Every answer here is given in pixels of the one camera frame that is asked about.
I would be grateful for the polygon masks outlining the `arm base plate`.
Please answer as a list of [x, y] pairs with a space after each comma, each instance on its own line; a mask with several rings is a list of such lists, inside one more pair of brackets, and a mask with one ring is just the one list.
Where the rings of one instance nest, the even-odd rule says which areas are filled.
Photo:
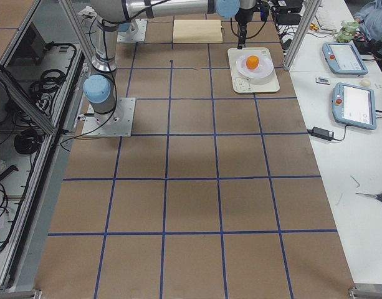
[[113, 113], [99, 115], [88, 105], [82, 134], [85, 138], [131, 137], [136, 98], [120, 97]]
[[146, 36], [147, 20], [135, 19], [131, 23], [123, 23], [118, 26], [118, 43], [144, 42]]

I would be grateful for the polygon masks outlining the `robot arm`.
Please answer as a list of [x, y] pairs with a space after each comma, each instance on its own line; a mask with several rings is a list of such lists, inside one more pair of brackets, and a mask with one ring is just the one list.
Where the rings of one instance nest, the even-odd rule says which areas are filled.
[[118, 33], [121, 35], [135, 35], [138, 31], [137, 21], [126, 22], [118, 26]]
[[97, 41], [92, 65], [98, 74], [113, 73], [117, 69], [115, 54], [120, 24], [131, 24], [135, 19], [156, 17], [218, 14], [225, 19], [234, 17], [237, 22], [237, 48], [245, 46], [247, 25], [255, 12], [266, 22], [269, 5], [265, 1], [92, 1], [96, 12]]

